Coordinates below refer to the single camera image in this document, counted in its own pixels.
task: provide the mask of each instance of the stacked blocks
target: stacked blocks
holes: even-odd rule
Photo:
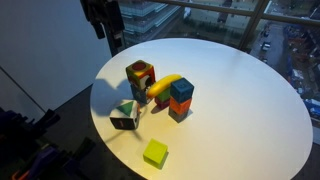
[[[157,95],[154,99],[159,109],[164,109],[170,104],[170,87]]]
[[[126,73],[134,99],[145,104],[149,103],[146,91],[156,81],[153,65],[138,60],[126,67]]]
[[[140,105],[135,100],[123,100],[110,114],[110,120],[116,129],[136,129],[139,119]]]
[[[162,169],[166,159],[167,150],[167,145],[151,139],[143,153],[143,160],[158,169]]]
[[[188,115],[193,90],[194,86],[185,78],[171,83],[169,115],[178,123]]]

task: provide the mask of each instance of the table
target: table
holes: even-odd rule
[[[152,101],[137,130],[114,129],[111,110],[132,99],[125,67],[139,59],[154,65],[156,80],[178,73],[195,86],[186,120],[176,123]],[[291,85],[258,59],[214,42],[173,38],[130,47],[100,70],[90,103],[106,146],[147,179],[290,179],[311,151],[310,116]],[[168,145],[161,170],[143,161],[151,138]]]

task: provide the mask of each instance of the yellow banana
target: yellow banana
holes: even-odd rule
[[[182,76],[180,76],[179,74],[171,74],[171,75],[168,75],[168,76],[160,79],[159,81],[157,81],[156,83],[154,83],[150,87],[149,91],[147,92],[147,97],[150,99],[154,98],[155,96],[160,94],[162,91],[164,91],[168,87],[170,87],[170,84],[173,81],[176,81],[181,78],[182,78]]]

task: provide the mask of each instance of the orange block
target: orange block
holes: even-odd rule
[[[189,110],[191,100],[192,98],[179,104],[173,97],[170,97],[170,108],[174,110],[177,114],[181,115]]]

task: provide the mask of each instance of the city buildings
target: city buildings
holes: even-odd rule
[[[243,0],[243,1],[194,0],[193,3],[253,11],[257,4],[257,1],[255,0],[253,1],[252,0]],[[229,14],[229,13],[219,13],[219,12],[213,12],[213,11],[204,11],[200,9],[192,9],[190,19],[195,20],[199,23],[203,22],[203,23],[219,24],[234,32],[243,33],[250,18],[247,16],[240,16],[240,15]]]
[[[170,30],[168,24],[183,13],[179,6],[148,1],[120,0],[119,5],[127,47],[160,38]]]

